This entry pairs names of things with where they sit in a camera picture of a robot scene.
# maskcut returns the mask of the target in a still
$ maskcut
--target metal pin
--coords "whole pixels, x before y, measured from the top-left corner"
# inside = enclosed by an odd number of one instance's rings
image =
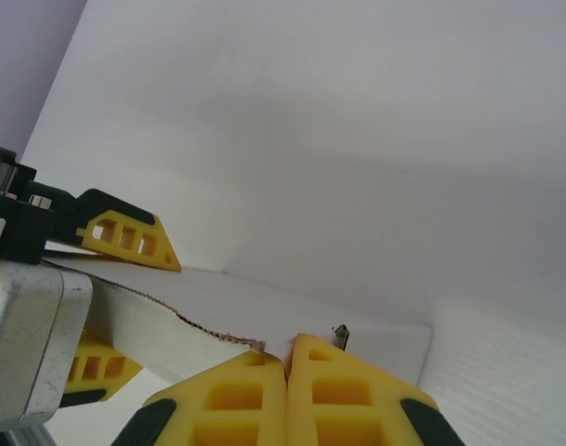
[[[31,195],[31,198],[29,198],[29,204],[41,209],[49,209],[52,203],[47,197],[42,197],[41,195]]]
[[[338,325],[338,327],[332,327],[332,331],[335,332],[336,339],[335,339],[335,347],[340,348],[341,350],[347,349],[347,343],[349,341],[350,331],[347,328],[347,325],[344,323]]]
[[[7,198],[11,198],[12,200],[18,200],[18,195],[16,195],[15,193],[10,193],[10,192],[3,192],[0,190],[0,195],[4,195]]]

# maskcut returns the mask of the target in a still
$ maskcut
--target white ceiling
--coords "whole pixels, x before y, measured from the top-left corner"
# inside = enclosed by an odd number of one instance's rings
[[[566,1],[89,0],[23,161],[364,311],[566,295]]]

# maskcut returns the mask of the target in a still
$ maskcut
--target brown corrugated edge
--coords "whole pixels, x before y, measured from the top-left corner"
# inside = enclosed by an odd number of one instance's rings
[[[209,328],[204,327],[203,325],[201,325],[200,323],[196,322],[196,321],[192,321],[191,319],[187,318],[186,316],[184,316],[183,314],[180,314],[176,309],[174,309],[173,307],[167,305],[165,302],[163,302],[162,300],[156,298],[153,295],[150,295],[148,293],[144,293],[140,290],[137,290],[135,288],[132,288],[130,286],[124,285],[122,283],[119,282],[114,282],[114,281],[110,281],[108,279],[105,279],[103,277],[100,277],[96,274],[92,274],[90,272],[87,271],[83,271],[81,269],[76,269],[76,268],[70,268],[70,267],[65,267],[63,265],[60,265],[58,263],[54,263],[54,262],[50,262],[49,260],[42,260],[42,263],[44,265],[47,265],[51,268],[56,268],[56,269],[65,269],[67,271],[71,271],[71,272],[78,272],[80,274],[85,274],[86,276],[90,277],[91,279],[95,279],[97,281],[103,282],[103,283],[107,283],[108,285],[114,286],[116,288],[121,288],[122,290],[126,290],[130,293],[134,293],[135,295],[140,295],[142,297],[146,297],[147,299],[149,299],[150,301],[164,307],[167,308],[168,310],[170,310],[171,312],[173,312],[180,320],[182,320],[184,323],[187,323],[190,327],[196,328],[198,330],[200,330],[201,332],[210,335],[216,339],[218,339],[219,341],[222,342],[229,342],[231,344],[238,344],[238,345],[242,345],[242,346],[246,346],[258,353],[264,353],[265,348],[266,348],[266,342],[264,341],[260,341],[258,339],[253,339],[251,337],[240,337],[240,336],[235,336],[233,334],[230,333],[220,333],[217,332],[215,330],[210,330]]]

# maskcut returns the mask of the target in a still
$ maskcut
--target white wall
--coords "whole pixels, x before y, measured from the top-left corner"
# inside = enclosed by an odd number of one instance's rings
[[[566,1],[90,0],[24,162],[184,264],[429,323],[466,439],[566,444]]]
[[[0,146],[24,152],[86,0],[0,0]]]

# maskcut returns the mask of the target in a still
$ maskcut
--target white foam board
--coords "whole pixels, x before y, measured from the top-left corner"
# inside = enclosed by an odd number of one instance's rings
[[[343,323],[350,330],[350,353],[413,385],[428,353],[431,330],[426,326],[393,324],[222,273],[184,269],[178,274],[90,259],[56,262],[150,294],[208,329],[263,340],[266,351],[282,361],[296,335],[333,342],[333,329]],[[171,383],[247,350],[190,327],[147,297],[102,282],[95,282],[87,323],[96,335]]]

